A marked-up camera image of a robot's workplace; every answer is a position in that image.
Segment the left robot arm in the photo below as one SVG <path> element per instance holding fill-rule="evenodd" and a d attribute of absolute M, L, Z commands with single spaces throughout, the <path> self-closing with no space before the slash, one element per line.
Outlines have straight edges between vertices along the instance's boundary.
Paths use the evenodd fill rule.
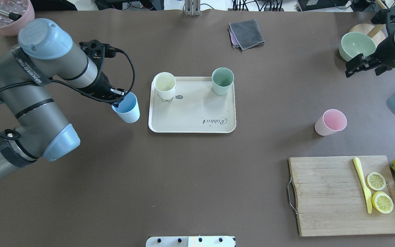
<path fill-rule="evenodd" d="M 80 138 L 45 86 L 55 83 L 98 102 L 118 106 L 130 92 L 110 85 L 105 58 L 124 51 L 97 40 L 75 44 L 50 19 L 21 29 L 18 45 L 0 56 L 0 104 L 19 126 L 0 132 L 0 179 L 44 157 L 56 161 L 80 145 Z"/>

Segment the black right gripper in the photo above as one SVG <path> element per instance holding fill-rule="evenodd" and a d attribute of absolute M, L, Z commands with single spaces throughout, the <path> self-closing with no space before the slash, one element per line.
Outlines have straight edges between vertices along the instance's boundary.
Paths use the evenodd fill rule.
<path fill-rule="evenodd" d="M 385 24 L 388 37 L 376 48 L 376 51 L 365 56 L 358 54 L 345 63 L 345 76 L 351 77 L 355 73 L 375 68 L 376 75 L 395 69 L 395 6 L 382 9 L 372 17 L 373 24 Z"/>

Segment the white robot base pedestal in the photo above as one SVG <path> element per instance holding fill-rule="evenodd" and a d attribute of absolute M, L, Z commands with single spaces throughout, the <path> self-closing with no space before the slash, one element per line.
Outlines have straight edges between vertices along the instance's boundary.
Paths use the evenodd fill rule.
<path fill-rule="evenodd" d="M 153 236 L 146 247 L 235 247 L 233 236 Z"/>

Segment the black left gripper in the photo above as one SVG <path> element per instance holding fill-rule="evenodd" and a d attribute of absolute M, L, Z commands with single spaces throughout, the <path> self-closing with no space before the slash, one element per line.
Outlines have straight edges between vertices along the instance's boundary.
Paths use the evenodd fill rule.
<path fill-rule="evenodd" d="M 115 89 L 110 85 L 108 77 L 102 72 L 105 58 L 114 58 L 116 53 L 124 54 L 124 51 L 112 47 L 110 44 L 101 43 L 98 40 L 88 42 L 79 42 L 81 50 L 92 61 L 97 69 L 93 82 L 80 91 L 94 97 L 96 101 L 110 103 L 114 107 L 118 107 L 124 97 L 127 95 L 125 89 Z"/>

